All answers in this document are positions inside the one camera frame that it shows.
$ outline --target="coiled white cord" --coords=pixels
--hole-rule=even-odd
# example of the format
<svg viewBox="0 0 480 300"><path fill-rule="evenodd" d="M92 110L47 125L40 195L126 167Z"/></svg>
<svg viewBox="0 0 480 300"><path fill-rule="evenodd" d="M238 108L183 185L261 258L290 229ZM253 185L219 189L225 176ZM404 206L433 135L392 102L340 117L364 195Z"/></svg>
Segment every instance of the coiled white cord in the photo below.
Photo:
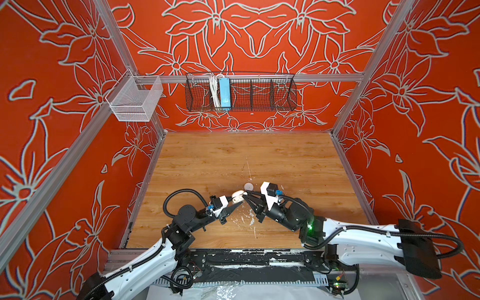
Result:
<svg viewBox="0 0 480 300"><path fill-rule="evenodd" d="M219 77L224 77L223 74L218 74L218 75L213 75L211 74L209 77L210 81L210 91L212 92L212 99L213 99L213 105L216 108L221 107L220 99L218 99L218 78Z"/></svg>

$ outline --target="white mesh basket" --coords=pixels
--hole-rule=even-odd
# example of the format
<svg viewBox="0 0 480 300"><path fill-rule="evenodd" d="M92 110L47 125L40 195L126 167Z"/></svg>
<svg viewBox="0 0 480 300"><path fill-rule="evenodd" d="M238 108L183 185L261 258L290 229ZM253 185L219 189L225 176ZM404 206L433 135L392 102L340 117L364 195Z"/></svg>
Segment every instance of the white mesh basket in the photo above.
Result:
<svg viewBox="0 0 480 300"><path fill-rule="evenodd" d="M162 96L160 77L154 76L154 83L149 85L136 83L135 79L138 77L140 76L133 76L130 70L127 70L106 97L110 109L119 121L148 122Z"/></svg>

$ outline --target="wooden tabletop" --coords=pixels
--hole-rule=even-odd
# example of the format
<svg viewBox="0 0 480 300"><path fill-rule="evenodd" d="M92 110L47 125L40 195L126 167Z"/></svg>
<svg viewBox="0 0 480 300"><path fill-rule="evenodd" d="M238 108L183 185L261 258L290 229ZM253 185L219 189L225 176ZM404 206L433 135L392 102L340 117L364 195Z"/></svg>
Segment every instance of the wooden tabletop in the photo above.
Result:
<svg viewBox="0 0 480 300"><path fill-rule="evenodd" d="M315 215L368 224L327 133L168 133L148 190L134 223L128 248L149 248L171 219L163 213L165 198L178 189L231 196L251 182L264 181L315 209ZM202 202L182 193L168 203L176 214L185 204ZM301 248L298 232L265 218L259 223L247 203L221 225L193 233L191 248Z"/></svg>

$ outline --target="floral wallpaper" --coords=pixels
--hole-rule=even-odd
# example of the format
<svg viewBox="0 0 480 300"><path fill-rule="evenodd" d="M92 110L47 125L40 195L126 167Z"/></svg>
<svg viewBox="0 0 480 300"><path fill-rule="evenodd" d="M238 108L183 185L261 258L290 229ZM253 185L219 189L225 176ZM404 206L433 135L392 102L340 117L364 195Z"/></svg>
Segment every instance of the floral wallpaper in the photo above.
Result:
<svg viewBox="0 0 480 300"><path fill-rule="evenodd" d="M1 234L125 68L91 0L2 1L0 25ZM119 246L158 141L151 122L110 116L0 274L0 299L74 299Z"/></svg>
<svg viewBox="0 0 480 300"><path fill-rule="evenodd" d="M442 279L418 278L426 299L480 298L479 17L477 1L417 1L339 134L380 223L465 243Z"/></svg>
<svg viewBox="0 0 480 300"><path fill-rule="evenodd" d="M398 0L108 0L141 74L360 73ZM329 130L355 86L299 83L291 112L200 113L165 84L157 114L171 131Z"/></svg>

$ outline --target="black wire basket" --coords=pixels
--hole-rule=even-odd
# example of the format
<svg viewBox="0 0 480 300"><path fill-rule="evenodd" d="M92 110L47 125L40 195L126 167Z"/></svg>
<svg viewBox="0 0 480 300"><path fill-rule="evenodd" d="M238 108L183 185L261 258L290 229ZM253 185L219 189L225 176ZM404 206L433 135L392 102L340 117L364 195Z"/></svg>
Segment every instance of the black wire basket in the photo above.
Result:
<svg viewBox="0 0 480 300"><path fill-rule="evenodd" d="M230 106L215 107L209 76L221 72L188 73L185 99L189 111L289 111L297 107L293 74L235 72L230 80ZM217 83L217 96L220 87Z"/></svg>

